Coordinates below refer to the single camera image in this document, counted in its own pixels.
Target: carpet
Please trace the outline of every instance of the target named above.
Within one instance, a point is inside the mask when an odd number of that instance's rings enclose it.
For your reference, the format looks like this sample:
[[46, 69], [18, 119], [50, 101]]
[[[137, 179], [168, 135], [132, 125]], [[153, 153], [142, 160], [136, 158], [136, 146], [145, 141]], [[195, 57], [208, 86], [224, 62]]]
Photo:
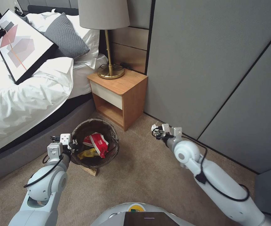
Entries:
[[[96, 112], [92, 117], [104, 118]], [[151, 125], [156, 122], [143, 114], [126, 132], [110, 122], [119, 136], [119, 154], [101, 167], [96, 177], [70, 163], [68, 183], [58, 205], [58, 226], [90, 225], [104, 210], [124, 202], [159, 206], [197, 226], [238, 225], [201, 190], [192, 173], [179, 166], [165, 144], [151, 136]], [[23, 185], [43, 166], [44, 155], [0, 179], [0, 225], [8, 225], [19, 210], [26, 194]], [[245, 184], [253, 197], [253, 172], [212, 150], [207, 159]]]

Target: nightstand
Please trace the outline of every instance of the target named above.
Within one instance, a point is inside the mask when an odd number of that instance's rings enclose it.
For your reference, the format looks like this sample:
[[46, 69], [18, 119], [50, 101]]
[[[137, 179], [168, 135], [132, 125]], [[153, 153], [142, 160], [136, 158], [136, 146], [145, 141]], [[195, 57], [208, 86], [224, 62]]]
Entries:
[[88, 76], [96, 109], [126, 131], [144, 112], [148, 77], [130, 70], [117, 79]]

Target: red chip bag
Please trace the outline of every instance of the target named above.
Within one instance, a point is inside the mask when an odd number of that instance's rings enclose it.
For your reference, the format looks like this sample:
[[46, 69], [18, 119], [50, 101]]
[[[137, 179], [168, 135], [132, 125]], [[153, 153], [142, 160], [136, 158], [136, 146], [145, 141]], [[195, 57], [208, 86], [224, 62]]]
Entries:
[[108, 142], [104, 139], [104, 136], [100, 133], [94, 133], [89, 138], [100, 157], [105, 158], [105, 154], [108, 152]]
[[87, 145], [87, 146], [94, 147], [93, 144], [92, 144], [91, 139], [89, 138], [89, 136], [85, 137], [82, 143]]

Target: white drawer front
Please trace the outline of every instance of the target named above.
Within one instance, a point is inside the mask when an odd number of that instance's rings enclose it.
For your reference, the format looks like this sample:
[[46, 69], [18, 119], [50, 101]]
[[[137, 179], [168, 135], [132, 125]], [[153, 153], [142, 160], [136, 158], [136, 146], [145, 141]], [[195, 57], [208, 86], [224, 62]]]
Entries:
[[108, 101], [109, 103], [115, 105], [119, 109], [122, 108], [122, 97], [120, 95], [117, 95], [108, 89], [98, 85], [97, 83], [91, 82], [92, 92], [96, 94], [97, 96], [101, 97], [102, 99]]

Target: trash can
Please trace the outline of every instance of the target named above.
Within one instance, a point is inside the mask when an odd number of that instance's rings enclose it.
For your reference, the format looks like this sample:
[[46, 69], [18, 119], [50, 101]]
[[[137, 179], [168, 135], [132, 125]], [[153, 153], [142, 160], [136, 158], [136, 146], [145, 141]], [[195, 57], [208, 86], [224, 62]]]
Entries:
[[100, 156], [95, 156], [93, 158], [84, 158], [80, 160], [77, 155], [83, 150], [77, 150], [72, 154], [71, 161], [73, 163], [96, 169], [108, 164], [116, 157], [119, 152], [118, 134], [114, 127], [103, 119], [93, 118], [82, 122], [72, 132], [72, 138], [77, 139], [78, 144], [82, 145], [83, 139], [95, 132], [102, 134], [109, 143], [108, 153], [105, 155], [105, 158], [103, 159]]

